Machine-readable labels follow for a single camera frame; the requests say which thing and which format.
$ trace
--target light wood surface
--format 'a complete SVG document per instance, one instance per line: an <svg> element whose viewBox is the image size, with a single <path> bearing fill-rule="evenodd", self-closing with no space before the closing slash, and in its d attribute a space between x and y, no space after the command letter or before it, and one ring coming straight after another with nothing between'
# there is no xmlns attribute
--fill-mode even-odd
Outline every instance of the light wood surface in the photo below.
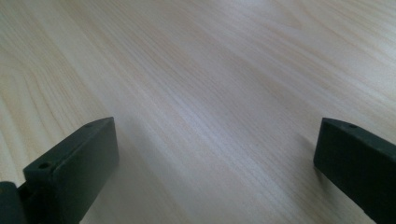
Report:
<svg viewBox="0 0 396 224"><path fill-rule="evenodd" d="M0 179L114 117L81 223L373 223L312 159L321 118L396 143L396 1L1 0Z"/></svg>

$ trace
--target wood grain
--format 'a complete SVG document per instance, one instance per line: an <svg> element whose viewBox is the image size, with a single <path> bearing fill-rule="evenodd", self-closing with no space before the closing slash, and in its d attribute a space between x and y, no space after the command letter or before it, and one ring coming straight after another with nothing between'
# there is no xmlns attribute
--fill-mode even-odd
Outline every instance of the wood grain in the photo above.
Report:
<svg viewBox="0 0 396 224"><path fill-rule="evenodd" d="M373 223L313 155L323 117L396 143L396 2L1 0L0 179L113 116L81 223Z"/></svg>

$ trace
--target screw hole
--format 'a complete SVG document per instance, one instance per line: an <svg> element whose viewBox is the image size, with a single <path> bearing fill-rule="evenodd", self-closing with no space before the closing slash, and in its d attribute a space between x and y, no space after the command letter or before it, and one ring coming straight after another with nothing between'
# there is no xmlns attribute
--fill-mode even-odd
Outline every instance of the screw hole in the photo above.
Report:
<svg viewBox="0 0 396 224"><path fill-rule="evenodd" d="M41 164L38 166L39 169L46 169L46 168L49 168L49 167L50 167L50 163L47 162L47 161L41 163Z"/></svg>

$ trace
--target black plastic part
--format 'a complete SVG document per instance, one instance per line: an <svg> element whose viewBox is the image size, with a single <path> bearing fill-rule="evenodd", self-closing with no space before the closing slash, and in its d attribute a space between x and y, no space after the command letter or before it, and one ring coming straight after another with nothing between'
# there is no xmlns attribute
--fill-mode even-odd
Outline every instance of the black plastic part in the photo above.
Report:
<svg viewBox="0 0 396 224"><path fill-rule="evenodd" d="M362 128L323 119L315 166L376 223L396 223L396 146Z"/></svg>
<svg viewBox="0 0 396 224"><path fill-rule="evenodd" d="M29 224L78 224L118 163L114 119L88 123L23 169L26 182L12 206L21 205Z"/></svg>
<svg viewBox="0 0 396 224"><path fill-rule="evenodd" d="M11 182L0 182L0 223L27 224L17 187Z"/></svg>

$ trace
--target black clamp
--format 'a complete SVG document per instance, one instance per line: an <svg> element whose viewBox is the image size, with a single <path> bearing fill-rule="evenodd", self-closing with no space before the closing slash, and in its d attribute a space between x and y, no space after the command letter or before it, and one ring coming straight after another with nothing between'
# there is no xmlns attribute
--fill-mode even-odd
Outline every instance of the black clamp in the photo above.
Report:
<svg viewBox="0 0 396 224"><path fill-rule="evenodd" d="M88 123L0 182L1 224L78 224L119 163L114 119Z"/></svg>
<svg viewBox="0 0 396 224"><path fill-rule="evenodd" d="M396 223L396 146L350 123L323 119L315 166L376 223Z"/></svg>

